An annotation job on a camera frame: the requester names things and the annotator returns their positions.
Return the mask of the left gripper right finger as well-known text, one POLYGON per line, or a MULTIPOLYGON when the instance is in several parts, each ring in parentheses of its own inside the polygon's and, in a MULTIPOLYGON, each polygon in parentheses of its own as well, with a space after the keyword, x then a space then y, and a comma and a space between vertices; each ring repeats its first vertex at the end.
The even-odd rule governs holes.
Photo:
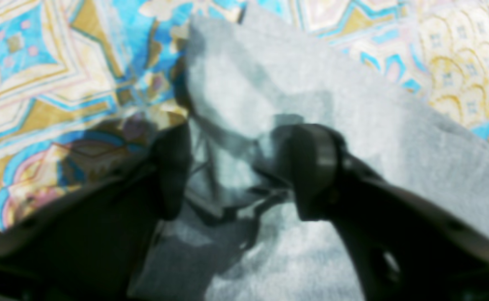
POLYGON ((333 224, 367 301, 489 301, 489 238, 382 179, 334 130, 296 125, 288 147, 300 219, 333 224))

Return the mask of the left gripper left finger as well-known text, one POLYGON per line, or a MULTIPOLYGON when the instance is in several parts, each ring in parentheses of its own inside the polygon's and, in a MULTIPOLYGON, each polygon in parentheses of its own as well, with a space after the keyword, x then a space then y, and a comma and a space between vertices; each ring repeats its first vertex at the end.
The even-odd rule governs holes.
POLYGON ((179 215, 189 126, 158 133, 108 175, 0 232, 0 299, 129 301, 157 225, 179 215))

